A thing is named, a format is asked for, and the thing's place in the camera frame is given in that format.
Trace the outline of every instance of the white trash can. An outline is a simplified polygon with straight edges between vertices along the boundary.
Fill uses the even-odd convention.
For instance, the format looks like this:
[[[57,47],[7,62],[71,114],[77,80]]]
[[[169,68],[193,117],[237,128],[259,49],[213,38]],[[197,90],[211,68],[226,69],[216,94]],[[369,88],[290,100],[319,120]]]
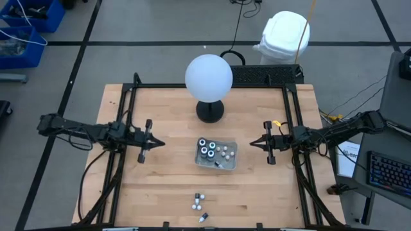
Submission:
[[[263,37],[253,49],[260,51],[260,65],[294,64],[298,43],[306,24],[306,19],[298,13],[283,11],[268,20]],[[304,52],[310,39],[310,25],[302,38],[299,56]]]

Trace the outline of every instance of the metal table leg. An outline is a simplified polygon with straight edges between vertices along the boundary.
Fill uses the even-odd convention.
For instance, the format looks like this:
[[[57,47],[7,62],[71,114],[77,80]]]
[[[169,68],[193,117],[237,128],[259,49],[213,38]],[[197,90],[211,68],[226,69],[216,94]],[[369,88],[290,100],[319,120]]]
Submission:
[[[374,199],[375,199],[375,192],[372,192],[371,196],[367,197],[365,201],[364,212],[362,214],[362,218],[355,219],[356,222],[359,222],[363,225],[370,225],[372,207],[374,206]]]

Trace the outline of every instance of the gray floor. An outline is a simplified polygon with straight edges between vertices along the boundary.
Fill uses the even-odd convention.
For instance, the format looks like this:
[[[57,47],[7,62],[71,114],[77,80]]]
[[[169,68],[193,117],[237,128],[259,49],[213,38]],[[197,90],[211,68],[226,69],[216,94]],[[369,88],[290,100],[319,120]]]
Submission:
[[[49,41],[82,41],[96,0],[66,13]],[[238,40],[259,40],[265,22],[276,12],[289,10],[307,16],[310,1],[264,0],[261,12],[241,19]],[[400,42],[411,41],[409,0],[379,1],[388,24]],[[103,0],[90,41],[210,41],[232,40],[239,5],[228,0]],[[311,26],[311,41],[388,42],[388,36],[369,0],[318,0]],[[196,56],[220,54],[229,46],[88,46],[78,71],[65,117],[93,123],[105,84],[124,83],[138,72],[146,83],[182,83],[187,64]],[[56,112],[71,74],[79,46],[48,46],[40,65],[32,69],[0,71],[24,73],[25,85],[0,83],[0,99],[13,103],[14,114],[0,139],[0,224],[13,230],[44,150],[46,138],[37,135],[41,114]],[[260,55],[250,46],[236,46],[247,64],[258,64]],[[305,82],[314,84],[320,108],[329,112],[359,90],[386,75],[389,47],[310,46],[301,57]],[[240,61],[233,56],[231,65]],[[371,87],[360,97],[336,110],[346,114],[380,87]],[[381,94],[360,110],[379,107]],[[69,225],[78,195],[78,185],[87,153],[56,141],[26,228]],[[341,197],[347,223],[362,214],[365,198],[353,192]],[[406,230],[411,212],[377,197],[369,228]]]

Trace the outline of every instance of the black lamp base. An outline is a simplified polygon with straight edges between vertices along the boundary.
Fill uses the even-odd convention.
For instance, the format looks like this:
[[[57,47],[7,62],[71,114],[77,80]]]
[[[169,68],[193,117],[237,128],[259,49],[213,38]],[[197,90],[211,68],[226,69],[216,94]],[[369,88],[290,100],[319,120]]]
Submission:
[[[215,123],[224,114],[224,104],[221,100],[214,103],[204,103],[199,101],[196,107],[198,118],[205,123]]]

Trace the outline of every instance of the white paper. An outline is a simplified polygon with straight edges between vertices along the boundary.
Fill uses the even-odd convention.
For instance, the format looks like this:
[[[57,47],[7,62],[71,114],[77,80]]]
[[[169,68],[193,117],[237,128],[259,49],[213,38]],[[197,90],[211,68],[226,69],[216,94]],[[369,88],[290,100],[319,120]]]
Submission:
[[[351,160],[357,162],[358,152],[360,150],[360,145],[352,142],[345,141],[338,145],[345,155],[347,155]],[[351,162],[346,156],[344,156],[341,151],[337,148],[337,175],[352,178],[354,173],[355,164]]]

